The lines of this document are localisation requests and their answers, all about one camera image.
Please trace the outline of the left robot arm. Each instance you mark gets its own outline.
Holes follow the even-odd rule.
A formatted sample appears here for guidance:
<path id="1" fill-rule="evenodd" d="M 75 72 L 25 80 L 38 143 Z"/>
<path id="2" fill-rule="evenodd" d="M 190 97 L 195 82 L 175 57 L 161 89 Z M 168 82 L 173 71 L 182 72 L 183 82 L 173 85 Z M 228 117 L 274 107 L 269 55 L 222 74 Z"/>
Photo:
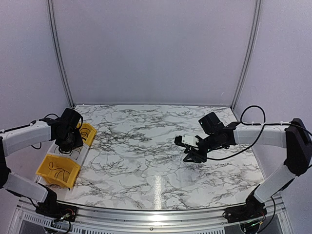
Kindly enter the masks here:
<path id="1" fill-rule="evenodd" d="M 54 141 L 59 149 L 68 153 L 81 147 L 83 140 L 80 128 L 83 117 L 74 109 L 66 108 L 56 119 L 48 116 L 29 124 L 0 131 L 0 187 L 16 196 L 30 198 L 42 203 L 42 208 L 51 217 L 60 215 L 61 205 L 54 201 L 52 192 L 25 177 L 12 172 L 6 164 L 6 157 L 35 144 Z"/>

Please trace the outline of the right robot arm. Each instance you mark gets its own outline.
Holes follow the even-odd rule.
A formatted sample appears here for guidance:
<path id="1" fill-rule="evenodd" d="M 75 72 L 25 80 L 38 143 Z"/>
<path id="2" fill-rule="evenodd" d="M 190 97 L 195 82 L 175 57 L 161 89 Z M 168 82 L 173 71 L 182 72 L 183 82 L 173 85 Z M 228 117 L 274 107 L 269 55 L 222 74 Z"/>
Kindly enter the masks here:
<path id="1" fill-rule="evenodd" d="M 254 217 L 260 211 L 260 204 L 284 190 L 312 166 L 312 134 L 299 118 L 289 122 L 234 121 L 224 125 L 215 113 L 209 113 L 199 124 L 207 135 L 205 138 L 189 135 L 175 138 L 175 144 L 185 148 L 184 162 L 204 163 L 210 159 L 208 153 L 237 145 L 248 149 L 255 145 L 272 146 L 286 151 L 281 165 L 246 199 L 247 204 L 241 211 L 245 218 Z"/>

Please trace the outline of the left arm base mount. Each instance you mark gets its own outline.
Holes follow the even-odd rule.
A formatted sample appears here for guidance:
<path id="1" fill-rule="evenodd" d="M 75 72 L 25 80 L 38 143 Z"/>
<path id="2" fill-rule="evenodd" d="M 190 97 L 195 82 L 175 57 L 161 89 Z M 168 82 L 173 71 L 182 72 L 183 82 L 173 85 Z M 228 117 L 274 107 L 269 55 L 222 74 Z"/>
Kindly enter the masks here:
<path id="1" fill-rule="evenodd" d="M 76 206 L 57 202 L 57 194 L 49 188 L 47 197 L 43 202 L 38 202 L 36 213 L 54 218 L 56 221 L 74 222 L 78 208 Z"/>

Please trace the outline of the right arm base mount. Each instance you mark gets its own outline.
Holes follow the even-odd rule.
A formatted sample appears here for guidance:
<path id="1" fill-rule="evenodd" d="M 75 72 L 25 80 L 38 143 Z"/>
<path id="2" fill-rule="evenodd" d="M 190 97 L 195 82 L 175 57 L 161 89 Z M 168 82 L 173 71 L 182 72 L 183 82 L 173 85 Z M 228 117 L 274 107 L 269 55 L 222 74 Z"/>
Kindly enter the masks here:
<path id="1" fill-rule="evenodd" d="M 264 217 L 267 215 L 265 203 L 261 203 L 254 197 L 252 192 L 245 200 L 245 204 L 228 207 L 224 210 L 222 216 L 227 219 L 228 223 L 235 223 Z"/>

